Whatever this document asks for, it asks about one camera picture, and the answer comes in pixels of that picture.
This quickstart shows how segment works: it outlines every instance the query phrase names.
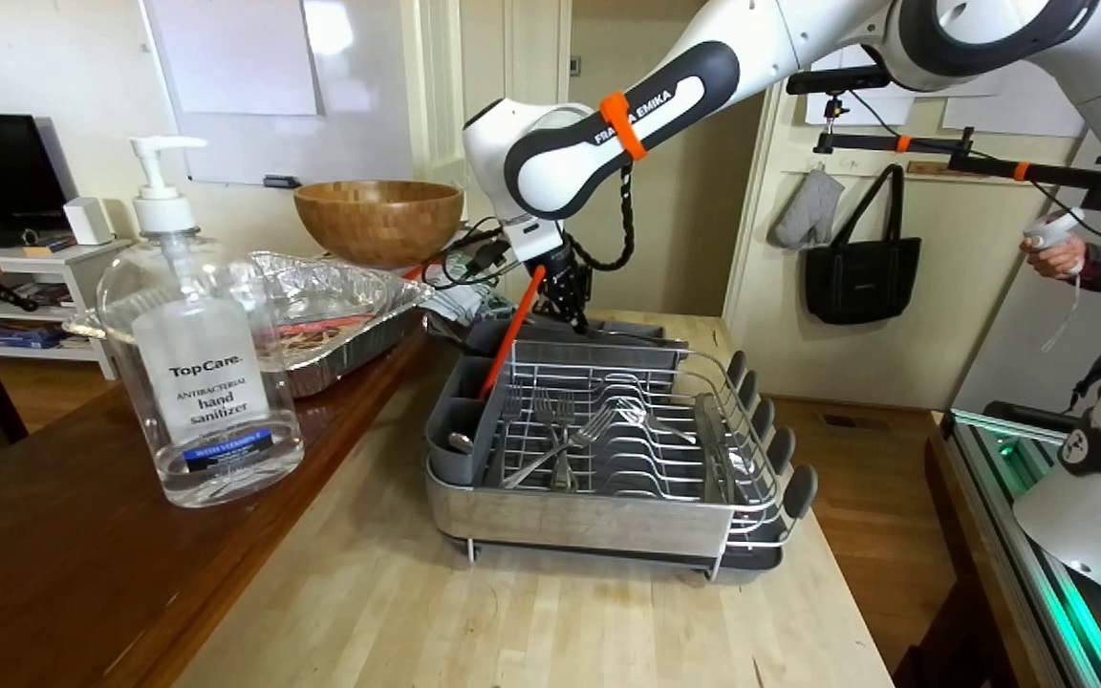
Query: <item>metal dish rack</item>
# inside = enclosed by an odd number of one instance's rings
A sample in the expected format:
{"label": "metal dish rack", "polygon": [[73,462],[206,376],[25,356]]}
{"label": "metal dish rack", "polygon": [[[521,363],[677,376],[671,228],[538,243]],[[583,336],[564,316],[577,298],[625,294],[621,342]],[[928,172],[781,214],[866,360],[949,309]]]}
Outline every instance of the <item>metal dish rack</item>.
{"label": "metal dish rack", "polygon": [[477,541],[766,568],[800,513],[724,367],[668,342],[521,341],[482,401],[463,356],[426,419],[431,521]]}

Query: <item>hand sanitizer bottle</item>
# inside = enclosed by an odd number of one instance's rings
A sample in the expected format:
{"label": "hand sanitizer bottle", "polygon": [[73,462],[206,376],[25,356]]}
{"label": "hand sanitizer bottle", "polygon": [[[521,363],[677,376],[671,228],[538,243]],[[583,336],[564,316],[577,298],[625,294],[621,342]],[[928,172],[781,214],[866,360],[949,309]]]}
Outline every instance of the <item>hand sanitizer bottle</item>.
{"label": "hand sanitizer bottle", "polygon": [[255,493],[300,462],[300,432],[276,316],[250,263],[199,240],[191,201],[164,183],[159,149],[199,137],[138,137],[141,240],[97,279],[97,326],[150,442],[159,490],[180,508]]}

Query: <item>hanging bag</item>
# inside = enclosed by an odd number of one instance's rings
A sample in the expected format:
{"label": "hanging bag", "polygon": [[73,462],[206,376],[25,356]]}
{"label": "hanging bag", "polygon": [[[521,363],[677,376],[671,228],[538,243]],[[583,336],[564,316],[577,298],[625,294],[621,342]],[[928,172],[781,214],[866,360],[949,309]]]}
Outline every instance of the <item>hanging bag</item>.
{"label": "hanging bag", "polygon": [[[881,240],[853,240],[866,201],[890,181],[890,210]],[[899,316],[917,279],[919,240],[900,238],[900,168],[886,165],[881,175],[857,201],[853,219],[835,228],[828,247],[807,252],[807,307],[816,322],[861,326]]]}

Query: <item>pump dispenser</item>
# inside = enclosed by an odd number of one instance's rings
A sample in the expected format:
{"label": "pump dispenser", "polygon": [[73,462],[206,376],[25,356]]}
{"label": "pump dispenser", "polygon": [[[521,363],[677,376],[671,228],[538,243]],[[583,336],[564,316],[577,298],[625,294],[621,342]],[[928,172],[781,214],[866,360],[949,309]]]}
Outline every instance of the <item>pump dispenser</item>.
{"label": "pump dispenser", "polygon": [[255,263],[199,240],[191,201],[164,183],[164,149],[199,137],[138,137],[141,240],[97,279],[97,326],[129,395],[159,490],[180,508],[255,493],[300,462],[276,312]]}

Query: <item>robotic arm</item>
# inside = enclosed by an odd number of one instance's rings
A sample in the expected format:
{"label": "robotic arm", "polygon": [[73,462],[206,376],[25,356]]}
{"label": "robotic arm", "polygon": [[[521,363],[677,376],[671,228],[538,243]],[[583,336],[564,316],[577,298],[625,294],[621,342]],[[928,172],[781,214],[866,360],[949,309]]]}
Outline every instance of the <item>robotic arm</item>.
{"label": "robotic arm", "polygon": [[[912,91],[1035,60],[1101,137],[1101,0],[707,0],[629,91],[596,112],[496,98],[464,122],[464,156],[517,258],[538,258],[561,252],[559,220],[614,168],[839,46]],[[1101,584],[1101,405],[1014,513]]]}

